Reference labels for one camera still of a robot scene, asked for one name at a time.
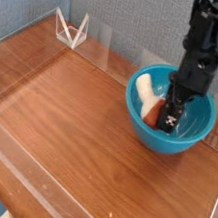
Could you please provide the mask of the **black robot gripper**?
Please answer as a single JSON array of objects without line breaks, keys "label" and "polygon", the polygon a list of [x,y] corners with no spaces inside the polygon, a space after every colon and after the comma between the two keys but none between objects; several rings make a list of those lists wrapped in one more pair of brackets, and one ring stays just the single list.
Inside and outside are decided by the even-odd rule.
[{"label": "black robot gripper", "polygon": [[204,96],[218,69],[218,49],[209,52],[189,50],[177,71],[170,75],[170,86],[160,111],[157,128],[171,134],[184,113],[185,103]]}]

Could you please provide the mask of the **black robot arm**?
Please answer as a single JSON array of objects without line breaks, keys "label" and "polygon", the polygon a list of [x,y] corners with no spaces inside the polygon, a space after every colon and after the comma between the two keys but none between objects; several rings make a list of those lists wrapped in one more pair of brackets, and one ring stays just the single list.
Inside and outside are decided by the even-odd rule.
[{"label": "black robot arm", "polygon": [[172,133],[179,124],[186,103],[203,97],[218,70],[218,0],[194,0],[189,32],[183,41],[185,54],[170,85],[157,126]]}]

